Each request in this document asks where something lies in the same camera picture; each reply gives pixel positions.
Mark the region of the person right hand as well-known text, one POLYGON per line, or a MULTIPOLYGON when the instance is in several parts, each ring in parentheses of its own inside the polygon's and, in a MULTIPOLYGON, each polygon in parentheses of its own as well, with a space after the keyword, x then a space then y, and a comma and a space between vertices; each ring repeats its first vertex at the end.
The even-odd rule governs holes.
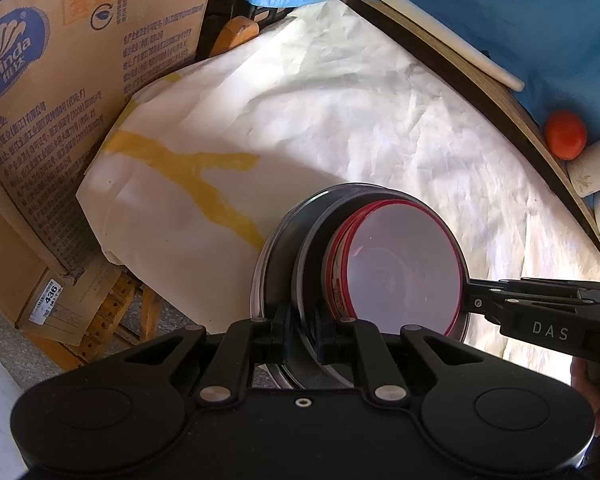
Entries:
POLYGON ((588 363, 584 359, 573 358, 571 362, 571 385, 588 400, 595 415, 595 435, 600 436, 600 386, 588 377, 588 363))

